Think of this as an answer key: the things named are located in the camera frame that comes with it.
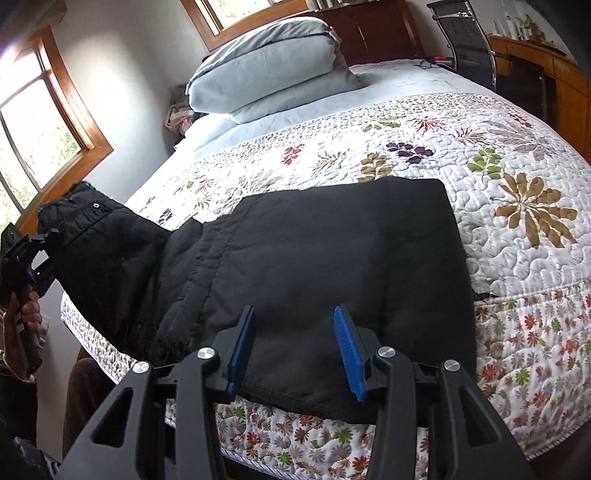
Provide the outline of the person left hand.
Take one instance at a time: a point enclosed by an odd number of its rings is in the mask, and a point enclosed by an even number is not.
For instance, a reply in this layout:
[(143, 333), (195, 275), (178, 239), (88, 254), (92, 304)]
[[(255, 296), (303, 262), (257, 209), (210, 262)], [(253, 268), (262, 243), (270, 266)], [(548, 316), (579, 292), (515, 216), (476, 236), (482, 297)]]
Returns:
[(8, 309), (2, 319), (3, 357), (5, 364), (20, 380), (28, 381), (30, 378), (21, 351), (21, 334), (25, 333), (30, 337), (31, 333), (40, 333), (43, 330), (42, 321), (39, 296), (35, 291), (28, 294), (23, 305), (19, 304), (14, 293), (11, 294)]

